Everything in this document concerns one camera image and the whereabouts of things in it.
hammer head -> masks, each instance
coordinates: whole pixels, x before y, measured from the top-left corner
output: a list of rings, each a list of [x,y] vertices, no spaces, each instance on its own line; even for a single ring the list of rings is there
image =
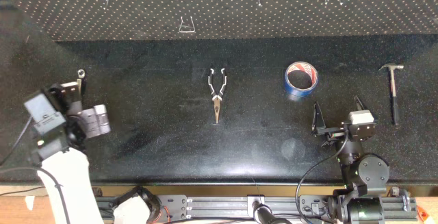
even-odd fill
[[[393,71],[394,69],[401,70],[401,69],[403,69],[404,66],[403,65],[397,65],[397,64],[394,64],[394,63],[388,63],[388,64],[384,64],[379,70],[382,70],[385,67],[389,68],[390,71]]]

workbench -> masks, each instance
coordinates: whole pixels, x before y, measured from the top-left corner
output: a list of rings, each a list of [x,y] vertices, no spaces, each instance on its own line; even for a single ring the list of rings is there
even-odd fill
[[[0,151],[29,115],[27,96],[88,72],[84,108],[105,104],[112,131],[86,141],[93,184],[297,184],[335,152],[310,136],[318,101],[327,127],[340,126],[358,95],[378,117],[364,142],[390,165],[390,184],[438,184],[438,37],[336,36],[235,40],[53,42],[37,29],[1,37]],[[308,97],[285,96],[284,72],[305,61],[320,80]],[[401,128],[391,124],[389,75],[396,71]],[[226,68],[219,124],[207,86],[210,68]],[[221,84],[217,75],[216,83]],[[29,132],[7,166],[29,165]],[[3,184],[39,182],[35,173],[0,175]],[[336,161],[308,184],[342,182]]]

pliers handle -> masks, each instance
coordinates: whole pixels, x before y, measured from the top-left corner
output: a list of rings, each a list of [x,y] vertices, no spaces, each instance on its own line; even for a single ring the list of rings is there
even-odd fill
[[[208,76],[208,86],[210,88],[210,92],[213,97],[213,100],[215,98],[218,98],[219,100],[222,101],[225,92],[225,87],[227,87],[227,75],[225,74],[225,69],[221,69],[220,72],[222,73],[222,87],[220,88],[219,93],[216,93],[216,91],[213,88],[213,84],[211,84],[213,81],[213,74],[214,74],[213,69],[210,69],[210,75]]]

black pegboard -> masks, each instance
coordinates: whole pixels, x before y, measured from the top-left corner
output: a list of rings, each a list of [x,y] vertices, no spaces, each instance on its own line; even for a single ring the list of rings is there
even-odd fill
[[[437,0],[13,0],[54,40],[438,32]],[[178,32],[193,17],[196,31]]]

blue tape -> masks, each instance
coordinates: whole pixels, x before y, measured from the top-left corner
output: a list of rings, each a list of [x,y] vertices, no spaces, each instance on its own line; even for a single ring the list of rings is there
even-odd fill
[[[301,89],[293,86],[289,81],[289,74],[293,74],[294,71],[303,71],[307,73],[312,81],[312,85],[307,89]],[[318,72],[316,71],[315,67],[310,65],[307,62],[295,62],[291,64],[285,72],[285,89],[286,92],[294,95],[296,97],[305,97],[307,95],[310,95],[312,93],[313,89],[315,89],[316,84],[318,84]]]

